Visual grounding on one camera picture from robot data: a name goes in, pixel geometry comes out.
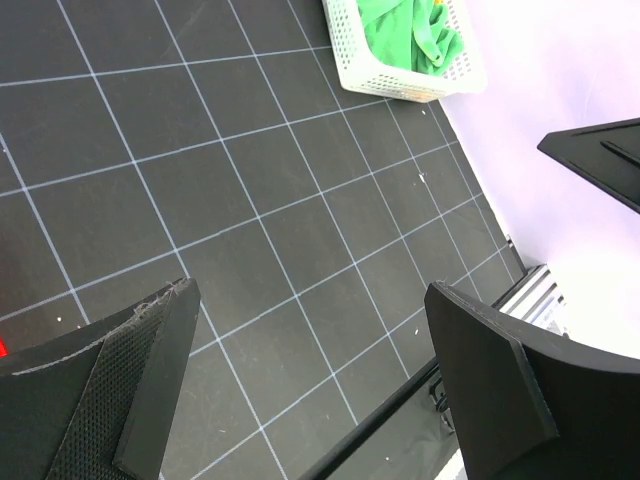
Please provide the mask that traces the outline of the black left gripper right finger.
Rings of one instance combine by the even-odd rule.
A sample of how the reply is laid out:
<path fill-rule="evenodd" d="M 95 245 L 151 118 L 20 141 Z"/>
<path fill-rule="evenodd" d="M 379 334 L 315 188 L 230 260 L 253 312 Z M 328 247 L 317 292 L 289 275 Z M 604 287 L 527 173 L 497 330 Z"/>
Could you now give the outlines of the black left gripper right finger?
<path fill-rule="evenodd" d="M 426 315 L 470 479 L 636 479 L 639 362 L 442 283 Z"/>

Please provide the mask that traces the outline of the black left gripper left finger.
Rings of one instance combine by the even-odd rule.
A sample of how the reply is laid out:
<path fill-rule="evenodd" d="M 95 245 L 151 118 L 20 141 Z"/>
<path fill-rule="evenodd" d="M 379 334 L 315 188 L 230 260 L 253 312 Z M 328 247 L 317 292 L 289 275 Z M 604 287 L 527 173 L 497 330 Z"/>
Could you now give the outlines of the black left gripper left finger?
<path fill-rule="evenodd" d="M 156 479 L 200 309 L 181 278 L 1 360 L 4 479 Z"/>

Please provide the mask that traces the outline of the green microfiber towel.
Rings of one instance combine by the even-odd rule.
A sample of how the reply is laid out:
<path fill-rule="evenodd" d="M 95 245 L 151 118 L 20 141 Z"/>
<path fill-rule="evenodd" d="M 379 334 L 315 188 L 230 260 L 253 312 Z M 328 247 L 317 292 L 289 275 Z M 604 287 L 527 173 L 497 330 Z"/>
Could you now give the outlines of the green microfiber towel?
<path fill-rule="evenodd" d="M 442 1 L 359 1 L 358 11 L 371 53 L 383 64 L 441 76 L 464 51 L 461 35 L 447 26 Z"/>

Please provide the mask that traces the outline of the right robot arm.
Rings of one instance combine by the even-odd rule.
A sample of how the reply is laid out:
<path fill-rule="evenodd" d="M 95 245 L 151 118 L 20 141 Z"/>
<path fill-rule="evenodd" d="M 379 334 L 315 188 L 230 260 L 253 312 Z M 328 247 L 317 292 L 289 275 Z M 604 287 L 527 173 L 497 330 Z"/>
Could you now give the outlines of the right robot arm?
<path fill-rule="evenodd" d="M 550 132 L 537 149 L 639 212 L 639 119 Z"/>

